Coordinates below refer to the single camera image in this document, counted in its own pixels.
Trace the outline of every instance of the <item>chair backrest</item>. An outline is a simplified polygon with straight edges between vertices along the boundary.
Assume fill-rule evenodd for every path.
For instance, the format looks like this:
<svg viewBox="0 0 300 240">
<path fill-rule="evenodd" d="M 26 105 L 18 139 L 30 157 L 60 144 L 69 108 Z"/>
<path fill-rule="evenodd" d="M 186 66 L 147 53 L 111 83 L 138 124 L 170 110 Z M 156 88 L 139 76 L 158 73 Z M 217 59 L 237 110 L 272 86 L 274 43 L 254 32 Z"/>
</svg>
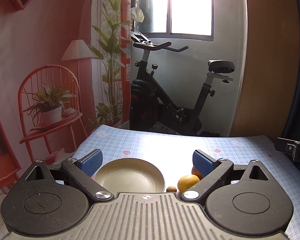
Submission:
<svg viewBox="0 0 300 240">
<path fill-rule="evenodd" d="M 74 108 L 81 112 L 80 90 L 76 76 L 67 68 L 59 65 L 47 65 L 32 71 L 22 82 L 18 91 L 18 108 L 23 136 L 27 131 L 41 124 L 41 115 L 34 117 L 34 113 L 26 111 L 35 103 L 32 93 L 42 92 L 42 84 L 53 87 L 63 87 L 76 95 L 64 104 L 64 108 Z"/>
</svg>

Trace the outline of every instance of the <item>window frame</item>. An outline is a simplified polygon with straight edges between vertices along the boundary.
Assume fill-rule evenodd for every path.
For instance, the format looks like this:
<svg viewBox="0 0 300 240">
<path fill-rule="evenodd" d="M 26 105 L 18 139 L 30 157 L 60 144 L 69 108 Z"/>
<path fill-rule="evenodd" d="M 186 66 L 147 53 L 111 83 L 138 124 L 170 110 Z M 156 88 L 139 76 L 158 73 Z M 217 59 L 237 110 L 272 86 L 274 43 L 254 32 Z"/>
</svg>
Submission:
<svg viewBox="0 0 300 240">
<path fill-rule="evenodd" d="M 131 8 L 135 7 L 136 0 L 131 0 Z M 200 41 L 213 41 L 214 38 L 214 0 L 211 0 L 211 35 L 196 35 L 186 33 L 172 33 L 171 32 L 171 0 L 168 0 L 167 10 L 167 32 L 166 33 L 144 33 L 149 38 L 166 38 L 166 39 L 187 39 Z"/>
</svg>

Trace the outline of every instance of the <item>exercise bike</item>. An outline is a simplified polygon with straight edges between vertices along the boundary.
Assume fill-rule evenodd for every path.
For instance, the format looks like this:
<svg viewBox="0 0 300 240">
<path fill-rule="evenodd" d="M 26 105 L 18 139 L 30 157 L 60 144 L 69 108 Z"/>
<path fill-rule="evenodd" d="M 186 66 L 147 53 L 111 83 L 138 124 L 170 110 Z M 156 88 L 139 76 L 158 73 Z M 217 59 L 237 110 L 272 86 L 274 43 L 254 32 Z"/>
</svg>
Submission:
<svg viewBox="0 0 300 240">
<path fill-rule="evenodd" d="M 171 48 L 171 42 L 153 44 L 147 36 L 139 31 L 132 30 L 131 38 L 135 48 L 143 49 L 141 61 L 137 61 L 137 78 L 131 84 L 131 108 L 130 108 L 130 129 L 145 131 L 160 122 L 175 132 L 186 136 L 198 136 L 202 123 L 199 114 L 207 99 L 207 96 L 214 96 L 215 90 L 211 90 L 214 78 L 221 79 L 224 83 L 233 81 L 233 78 L 220 75 L 220 73 L 231 73 L 234 71 L 234 64 L 226 60 L 209 60 L 209 71 L 204 82 L 194 109 L 177 107 L 163 88 L 154 79 L 154 71 L 158 65 L 152 64 L 151 73 L 146 69 L 151 51 L 166 49 L 173 52 L 182 52 L 188 49 L 184 46 L 180 49 Z M 218 134 L 202 132 L 200 136 L 218 137 Z"/>
</svg>

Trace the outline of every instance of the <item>exercise bike frame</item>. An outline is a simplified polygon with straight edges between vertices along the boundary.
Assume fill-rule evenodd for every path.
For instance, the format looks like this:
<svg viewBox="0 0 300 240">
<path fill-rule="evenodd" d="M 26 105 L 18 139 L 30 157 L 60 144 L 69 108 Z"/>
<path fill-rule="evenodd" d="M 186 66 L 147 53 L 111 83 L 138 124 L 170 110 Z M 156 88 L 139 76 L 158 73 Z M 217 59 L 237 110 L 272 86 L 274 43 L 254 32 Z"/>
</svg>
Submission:
<svg viewBox="0 0 300 240">
<path fill-rule="evenodd" d="M 144 48 L 144 46 L 147 45 L 141 43 L 134 43 L 133 46 L 136 48 L 140 48 L 140 47 Z M 182 108 L 177 107 L 173 103 L 171 98 L 167 95 L 167 93 L 163 90 L 163 88 L 159 85 L 159 83 L 154 79 L 152 74 L 147 70 L 150 50 L 157 50 L 157 49 L 153 49 L 152 46 L 149 48 L 144 48 L 143 50 L 144 52 L 143 52 L 142 60 L 137 64 L 139 69 L 138 69 L 136 82 L 134 83 L 142 86 L 142 84 L 138 83 L 138 80 L 143 80 L 149 82 L 154 88 L 156 88 L 156 96 L 163 103 L 163 104 L 159 104 L 158 121 L 168 126 L 172 130 L 178 132 L 181 135 L 198 136 L 197 132 L 194 130 L 194 126 L 196 124 L 196 121 L 199 119 L 199 114 L 207 99 L 208 94 L 211 93 L 210 89 L 211 89 L 213 79 L 218 78 L 229 82 L 229 81 L 233 81 L 233 78 L 225 75 L 208 72 L 206 81 L 204 82 L 201 88 L 194 109 L 183 108 L 185 111 L 185 115 L 188 117 L 189 121 L 186 124 L 182 124 L 182 120 L 180 119 L 180 114 L 178 114 L 178 110 Z"/>
</svg>

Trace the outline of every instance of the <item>window pane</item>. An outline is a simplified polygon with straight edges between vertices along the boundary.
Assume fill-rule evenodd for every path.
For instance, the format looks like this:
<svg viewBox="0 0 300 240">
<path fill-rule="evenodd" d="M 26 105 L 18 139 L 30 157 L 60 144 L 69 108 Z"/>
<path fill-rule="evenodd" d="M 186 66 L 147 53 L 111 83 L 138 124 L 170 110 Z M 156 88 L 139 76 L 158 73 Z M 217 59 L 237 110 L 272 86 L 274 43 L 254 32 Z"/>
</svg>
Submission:
<svg viewBox="0 0 300 240">
<path fill-rule="evenodd" d="M 171 32 L 211 35 L 211 0 L 171 0 Z"/>
<path fill-rule="evenodd" d="M 143 23 L 136 23 L 136 29 L 144 33 L 167 32 L 168 0 L 136 0 L 145 16 Z"/>
</svg>

